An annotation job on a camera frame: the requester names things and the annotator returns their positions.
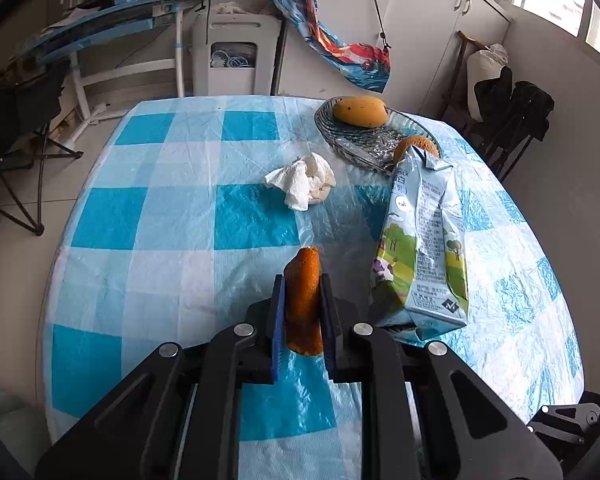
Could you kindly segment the glass fruit plate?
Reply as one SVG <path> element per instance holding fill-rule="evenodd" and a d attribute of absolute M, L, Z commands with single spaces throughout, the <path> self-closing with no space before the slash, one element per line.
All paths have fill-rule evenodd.
<path fill-rule="evenodd" d="M 408 136 L 423 136 L 443 154 L 437 139 L 400 110 L 390 108 L 385 125 L 358 127 L 335 117 L 335 105 L 340 100 L 338 96 L 324 101 L 314 113 L 314 122 L 326 143 L 350 164 L 390 177 L 394 168 L 393 152 Z"/>

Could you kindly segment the orange peel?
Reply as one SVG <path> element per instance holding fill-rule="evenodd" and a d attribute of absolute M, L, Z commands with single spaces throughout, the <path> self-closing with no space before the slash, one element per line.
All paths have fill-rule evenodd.
<path fill-rule="evenodd" d="M 318 356 L 323 341 L 318 314 L 320 254 L 303 247 L 284 270 L 285 332 L 287 347 L 300 356 Z"/>

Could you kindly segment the blue white checkered tablecloth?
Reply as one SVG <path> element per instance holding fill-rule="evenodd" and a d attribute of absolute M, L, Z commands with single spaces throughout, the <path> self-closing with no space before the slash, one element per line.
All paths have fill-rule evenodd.
<path fill-rule="evenodd" d="M 584 390 L 550 260 L 451 127 L 395 114 L 378 174 L 329 102 L 146 101 L 46 299 L 39 479 L 565 479 Z"/>

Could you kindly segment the blue white study desk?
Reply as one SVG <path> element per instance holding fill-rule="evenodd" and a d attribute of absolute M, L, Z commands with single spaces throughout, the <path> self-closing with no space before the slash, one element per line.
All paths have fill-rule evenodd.
<path fill-rule="evenodd" d="M 134 0 L 86 11 L 31 39 L 16 54 L 24 70 L 69 62 L 70 89 L 87 127 L 121 118 L 134 100 L 185 96 L 185 22 L 209 0 Z"/>

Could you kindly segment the white wall cabinet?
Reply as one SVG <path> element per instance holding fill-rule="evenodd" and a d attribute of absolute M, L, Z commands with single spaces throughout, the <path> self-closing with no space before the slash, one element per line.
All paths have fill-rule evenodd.
<path fill-rule="evenodd" d="M 347 44 L 390 44 L 386 104 L 431 114 L 453 69 L 460 30 L 484 44 L 504 39 L 509 19 L 493 0 L 317 0 L 318 17 Z"/>

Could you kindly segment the milk carton with cow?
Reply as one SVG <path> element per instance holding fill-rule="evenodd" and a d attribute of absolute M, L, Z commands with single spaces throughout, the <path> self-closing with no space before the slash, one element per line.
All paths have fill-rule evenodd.
<path fill-rule="evenodd" d="M 370 271 L 366 318 L 422 344 L 467 325 L 462 205 L 450 162 L 411 146 L 396 165 Z"/>

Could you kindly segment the wooden chair with black clothes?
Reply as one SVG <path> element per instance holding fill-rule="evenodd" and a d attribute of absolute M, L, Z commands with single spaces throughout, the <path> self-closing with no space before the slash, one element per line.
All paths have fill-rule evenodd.
<path fill-rule="evenodd" d="M 436 117 L 441 119 L 449 110 L 463 123 L 460 135 L 468 140 L 478 136 L 478 155 L 489 166 L 495 177 L 504 181 L 534 141 L 544 140 L 555 108 L 554 99 L 536 84 L 514 81 L 509 64 L 496 79 L 475 85 L 477 104 L 468 102 L 467 67 L 469 55 L 482 42 L 459 30 L 456 33 L 460 48 L 453 65 L 451 79 L 441 96 Z"/>

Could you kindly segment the yellow mango rear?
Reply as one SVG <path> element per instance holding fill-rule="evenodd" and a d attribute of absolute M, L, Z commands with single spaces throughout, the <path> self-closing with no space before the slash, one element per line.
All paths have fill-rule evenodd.
<path fill-rule="evenodd" d="M 373 96 L 347 96 L 338 99 L 332 108 L 332 114 L 351 126 L 376 128 L 388 122 L 388 108 L 381 99 Z"/>

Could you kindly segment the colourful hanging bag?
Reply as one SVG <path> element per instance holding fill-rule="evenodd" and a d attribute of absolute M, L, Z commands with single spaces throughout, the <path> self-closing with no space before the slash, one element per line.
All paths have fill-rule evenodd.
<path fill-rule="evenodd" d="M 388 84 L 390 44 L 379 13 L 378 1 L 373 0 L 382 46 L 365 42 L 340 40 L 320 20 L 317 0 L 271 0 L 279 13 L 298 32 L 303 41 L 324 61 L 338 70 L 351 84 L 364 90 L 384 92 Z"/>

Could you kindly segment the white plastic stool box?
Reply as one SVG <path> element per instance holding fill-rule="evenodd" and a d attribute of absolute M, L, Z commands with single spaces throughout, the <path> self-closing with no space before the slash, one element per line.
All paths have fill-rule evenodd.
<path fill-rule="evenodd" d="M 263 14 L 213 12 L 192 27 L 195 96 L 272 93 L 282 22 Z"/>

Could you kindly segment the white tissue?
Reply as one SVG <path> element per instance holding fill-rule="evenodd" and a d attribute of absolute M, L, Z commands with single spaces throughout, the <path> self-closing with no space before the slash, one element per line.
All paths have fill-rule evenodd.
<path fill-rule="evenodd" d="M 264 183 L 283 191 L 285 205 L 295 211 L 307 211 L 309 206 L 323 203 L 337 185 L 332 166 L 315 152 L 271 171 Z"/>

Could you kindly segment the white bag on chair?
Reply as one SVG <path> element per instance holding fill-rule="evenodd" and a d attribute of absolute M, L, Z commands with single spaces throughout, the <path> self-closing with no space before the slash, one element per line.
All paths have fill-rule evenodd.
<path fill-rule="evenodd" d="M 467 87 L 468 102 L 477 104 L 475 85 L 480 81 L 496 79 L 501 70 L 508 64 L 508 53 L 502 44 L 488 44 L 482 46 L 475 53 L 468 56 Z"/>

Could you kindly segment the black folding camping chair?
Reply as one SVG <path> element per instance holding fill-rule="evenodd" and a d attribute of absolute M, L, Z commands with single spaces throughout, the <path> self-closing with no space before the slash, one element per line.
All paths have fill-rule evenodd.
<path fill-rule="evenodd" d="M 61 112 L 60 97 L 69 67 L 67 61 L 56 62 L 27 81 L 0 82 L 0 218 L 36 236 L 44 233 L 45 163 L 51 159 L 79 159 L 83 155 L 50 137 L 50 124 Z M 32 168 L 38 170 L 34 214 L 27 210 L 6 178 L 9 172 Z"/>

